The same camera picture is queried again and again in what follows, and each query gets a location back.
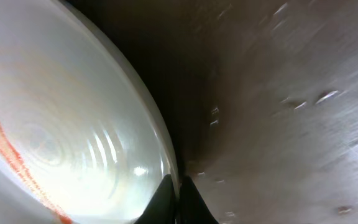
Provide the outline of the white plate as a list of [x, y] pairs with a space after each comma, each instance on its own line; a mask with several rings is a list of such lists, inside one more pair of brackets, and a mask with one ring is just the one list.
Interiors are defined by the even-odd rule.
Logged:
[[0, 223], [136, 223], [179, 198], [170, 135], [121, 51], [62, 1], [0, 1]]

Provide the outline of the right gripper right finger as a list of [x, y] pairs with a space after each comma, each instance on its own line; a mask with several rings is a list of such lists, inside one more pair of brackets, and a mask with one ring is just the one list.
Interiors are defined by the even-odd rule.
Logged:
[[179, 211], [182, 224], [218, 224], [189, 176], [182, 179]]

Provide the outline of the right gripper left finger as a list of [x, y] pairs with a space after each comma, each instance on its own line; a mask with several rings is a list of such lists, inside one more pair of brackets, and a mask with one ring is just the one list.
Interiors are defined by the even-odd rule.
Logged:
[[176, 198], [172, 177], [167, 174], [135, 224], [174, 224], [175, 206]]

